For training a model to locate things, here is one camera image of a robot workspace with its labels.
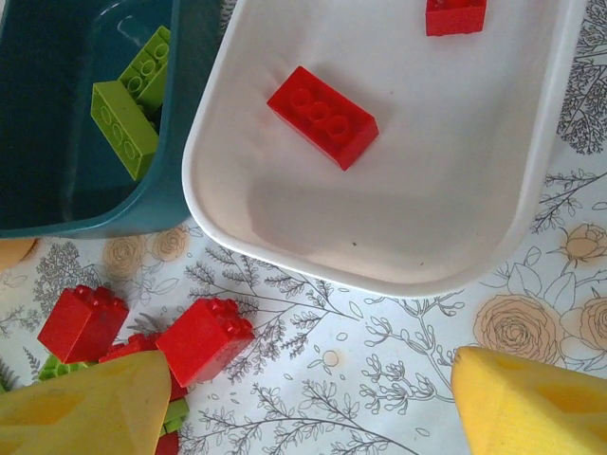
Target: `yellow plastic object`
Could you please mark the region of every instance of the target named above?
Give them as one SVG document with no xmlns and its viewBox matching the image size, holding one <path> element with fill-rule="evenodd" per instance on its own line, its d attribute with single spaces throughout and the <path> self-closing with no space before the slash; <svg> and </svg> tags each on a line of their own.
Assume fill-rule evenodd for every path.
<svg viewBox="0 0 607 455">
<path fill-rule="evenodd" d="M 171 395 L 164 355 L 127 355 L 0 396 L 0 453 L 154 455 Z"/>
<path fill-rule="evenodd" d="M 607 380 L 465 347 L 451 384 L 473 455 L 607 453 Z"/>
<path fill-rule="evenodd" d="M 35 242 L 36 239 L 0 240 L 0 272 L 19 264 Z"/>
</svg>

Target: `floral tablecloth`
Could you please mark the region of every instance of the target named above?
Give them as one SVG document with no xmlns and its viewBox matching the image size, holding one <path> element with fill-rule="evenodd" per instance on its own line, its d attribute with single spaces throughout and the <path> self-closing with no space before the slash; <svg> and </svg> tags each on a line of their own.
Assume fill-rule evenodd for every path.
<svg viewBox="0 0 607 455">
<path fill-rule="evenodd" d="M 36 380 L 47 356 L 36 335 L 65 287 L 106 283 L 125 297 L 121 339 L 164 330 L 199 297 L 234 298 L 257 338 L 190 390 L 182 453 L 467 454 L 451 395 L 457 347 L 607 378 L 606 97 L 607 5 L 591 0 L 533 225 L 464 290 L 366 294 L 235 254 L 193 221 L 107 241 L 41 239 L 0 275 L 1 380 Z"/>
</svg>

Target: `teal plastic bin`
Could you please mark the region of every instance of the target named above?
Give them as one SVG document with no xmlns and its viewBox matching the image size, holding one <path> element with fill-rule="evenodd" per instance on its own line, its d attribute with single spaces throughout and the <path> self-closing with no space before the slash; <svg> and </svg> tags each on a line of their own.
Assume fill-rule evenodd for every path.
<svg viewBox="0 0 607 455">
<path fill-rule="evenodd" d="M 90 117 L 159 26 L 171 30 L 159 143 L 139 182 Z M 0 23 L 0 238 L 109 237 L 188 216 L 181 158 L 219 46 L 220 0 L 8 0 Z"/>
</svg>

